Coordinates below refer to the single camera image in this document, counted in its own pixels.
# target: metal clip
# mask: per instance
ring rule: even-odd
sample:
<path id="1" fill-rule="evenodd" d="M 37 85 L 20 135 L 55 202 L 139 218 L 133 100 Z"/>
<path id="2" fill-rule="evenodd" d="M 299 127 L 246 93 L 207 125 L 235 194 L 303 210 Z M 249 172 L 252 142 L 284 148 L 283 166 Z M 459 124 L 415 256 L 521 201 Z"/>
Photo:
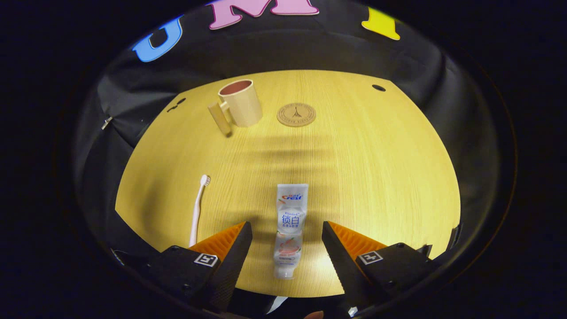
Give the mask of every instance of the metal clip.
<path id="1" fill-rule="evenodd" d="M 112 116 L 104 120 L 102 129 L 105 129 L 108 123 L 110 123 L 110 121 L 112 121 Z"/>

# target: round cork coaster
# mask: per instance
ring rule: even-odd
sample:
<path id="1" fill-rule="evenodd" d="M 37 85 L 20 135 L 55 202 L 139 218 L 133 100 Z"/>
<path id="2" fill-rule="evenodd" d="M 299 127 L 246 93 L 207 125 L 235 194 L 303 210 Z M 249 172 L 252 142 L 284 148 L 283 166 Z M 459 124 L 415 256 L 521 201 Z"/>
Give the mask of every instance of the round cork coaster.
<path id="1" fill-rule="evenodd" d="M 300 127 L 312 123 L 317 117 L 315 109 L 304 103 L 291 103 L 280 108 L 277 114 L 281 124 Z"/>

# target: pink letter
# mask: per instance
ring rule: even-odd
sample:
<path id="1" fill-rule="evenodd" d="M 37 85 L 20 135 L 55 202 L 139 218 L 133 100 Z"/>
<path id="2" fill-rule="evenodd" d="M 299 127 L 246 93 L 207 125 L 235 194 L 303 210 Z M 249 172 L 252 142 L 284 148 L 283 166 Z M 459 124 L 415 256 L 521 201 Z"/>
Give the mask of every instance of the pink letter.
<path id="1" fill-rule="evenodd" d="M 242 20 L 241 15 L 234 14 L 232 11 L 233 6 L 253 17 L 258 17 L 262 15 L 269 3 L 270 0 L 219 0 L 212 2 L 208 5 L 213 7 L 214 22 L 209 25 L 209 28 L 216 30 Z"/>
<path id="2" fill-rule="evenodd" d="M 276 0 L 276 6 L 270 10 L 277 15 L 315 15 L 319 9 L 309 0 Z"/>

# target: wood grain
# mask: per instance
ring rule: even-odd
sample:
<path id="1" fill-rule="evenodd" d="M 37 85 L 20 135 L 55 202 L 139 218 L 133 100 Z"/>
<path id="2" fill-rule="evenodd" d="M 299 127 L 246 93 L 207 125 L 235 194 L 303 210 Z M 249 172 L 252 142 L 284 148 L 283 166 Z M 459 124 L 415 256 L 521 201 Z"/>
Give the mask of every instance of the wood grain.
<path id="1" fill-rule="evenodd" d="M 249 128 L 232 126 L 225 137 L 207 106 L 219 88 L 241 78 L 254 80 L 264 116 Z M 313 106 L 316 120 L 304 127 L 279 123 L 277 111 L 294 102 Z M 259 293 L 343 293 L 321 241 L 325 220 L 386 245 L 433 245 L 432 258 L 459 223 L 457 180 L 439 136 L 392 82 L 366 75 L 285 70 L 179 94 L 134 149 L 116 211 L 157 250 L 187 247 L 202 174 L 211 183 L 201 202 L 198 241 L 250 221 L 253 241 L 236 286 Z M 303 255 L 293 280 L 273 277 L 279 183 L 309 184 Z"/>

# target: toothbrush handle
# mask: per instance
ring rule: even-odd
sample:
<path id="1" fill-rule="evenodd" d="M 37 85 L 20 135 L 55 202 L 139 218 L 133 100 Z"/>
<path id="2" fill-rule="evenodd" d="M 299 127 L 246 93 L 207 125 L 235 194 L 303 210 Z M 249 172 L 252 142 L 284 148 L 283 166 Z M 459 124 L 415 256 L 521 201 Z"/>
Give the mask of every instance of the toothbrush handle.
<path id="1" fill-rule="evenodd" d="M 197 243 L 197 226 L 199 224 L 199 214 L 201 213 L 201 195 L 203 194 L 205 185 L 201 185 L 197 199 L 195 200 L 195 207 L 193 208 L 193 222 L 191 223 L 191 236 L 189 237 L 189 247 Z"/>

